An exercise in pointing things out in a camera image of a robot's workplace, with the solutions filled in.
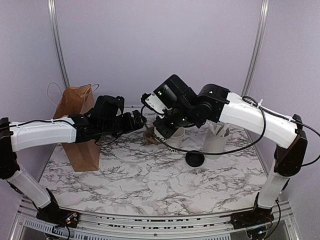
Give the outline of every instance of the cup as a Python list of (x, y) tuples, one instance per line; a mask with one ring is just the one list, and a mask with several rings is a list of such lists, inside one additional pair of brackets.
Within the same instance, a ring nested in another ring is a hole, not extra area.
[[(184, 135), (185, 135), (185, 129), (183, 127), (180, 127), (178, 128), (177, 131), (175, 131), (175, 133), (169, 139), (167, 139), (166, 143), (174, 148), (179, 149), (181, 147), (182, 139)], [(170, 153), (179, 152), (178, 150), (174, 150), (170, 147), (167, 147), (166, 149), (168, 149)]]
[[(205, 153), (222, 153), (227, 145), (227, 141), (230, 137), (229, 127), (225, 130), (223, 136), (217, 136), (215, 134), (216, 126), (221, 128), (224, 126), (223, 123), (208, 122), (209, 129), (206, 133), (204, 144), (202, 146), (202, 151)], [(208, 159), (218, 159), (221, 155), (205, 155)]]

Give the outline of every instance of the black round object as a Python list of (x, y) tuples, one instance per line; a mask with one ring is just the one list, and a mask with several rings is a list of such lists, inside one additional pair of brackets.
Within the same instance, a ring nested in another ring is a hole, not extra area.
[(193, 150), (188, 152), (185, 155), (186, 163), (191, 167), (200, 167), (205, 162), (205, 156), (203, 154), (199, 154), (199, 151)]

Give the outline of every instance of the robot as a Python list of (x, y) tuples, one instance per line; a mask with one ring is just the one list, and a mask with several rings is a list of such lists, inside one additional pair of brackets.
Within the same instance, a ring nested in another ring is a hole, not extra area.
[(178, 128), (200, 128), (207, 120), (237, 125), (261, 134), (259, 139), (264, 136), (274, 141), (275, 161), (265, 185), (256, 196), (253, 209), (232, 214), (231, 223), (234, 229), (240, 229), (274, 220), (275, 200), (290, 177), (300, 171), (306, 153), (308, 141), (300, 116), (282, 115), (262, 107), (261, 102), (215, 84), (205, 85), (196, 94), (177, 75), (170, 76), (153, 93), (144, 93), (141, 102), (141, 112), (124, 113), (123, 97), (105, 95), (99, 96), (94, 108), (86, 114), (23, 123), (10, 123), (7, 117), (2, 118), (0, 178), (34, 203), (38, 219), (76, 228), (79, 213), (61, 209), (50, 190), (40, 186), (18, 165), (16, 152), (47, 144), (98, 141), (102, 135), (118, 137), (144, 126), (148, 129), (143, 117), (143, 108), (147, 107), (157, 114), (153, 125), (161, 135), (157, 139), (164, 144)]

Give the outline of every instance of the paper bag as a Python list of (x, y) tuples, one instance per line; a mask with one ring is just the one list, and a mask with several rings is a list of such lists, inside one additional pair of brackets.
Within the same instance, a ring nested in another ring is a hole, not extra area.
[[(91, 85), (68, 87), (56, 108), (54, 119), (84, 114), (95, 105)], [(63, 149), (75, 172), (99, 170), (100, 146), (94, 140), (82, 143), (63, 143)]]

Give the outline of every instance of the gray wall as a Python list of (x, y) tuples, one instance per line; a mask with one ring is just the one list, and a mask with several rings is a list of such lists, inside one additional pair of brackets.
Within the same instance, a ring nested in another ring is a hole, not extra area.
[[(47, 1), (0, 0), (0, 117), (25, 122), (48, 119), (55, 106), (47, 98), (47, 86), (62, 77), (49, 22)], [(52, 98), (59, 100), (54, 87)], [(38, 179), (53, 146), (18, 153), (18, 162)], [(8, 239), (21, 196), (0, 180), (0, 233)]]
[[(272, 0), (262, 50), (249, 95), (283, 114), (299, 114), (320, 130), (320, 1)], [(320, 139), (309, 130), (305, 163), (320, 154)], [(274, 160), (275, 144), (258, 145), (268, 168)], [(294, 176), (283, 198), (293, 208), (303, 240), (320, 235), (320, 162)]]
[(140, 105), (170, 75), (196, 92), (216, 83), (241, 93), (260, 0), (56, 0), (71, 85)]

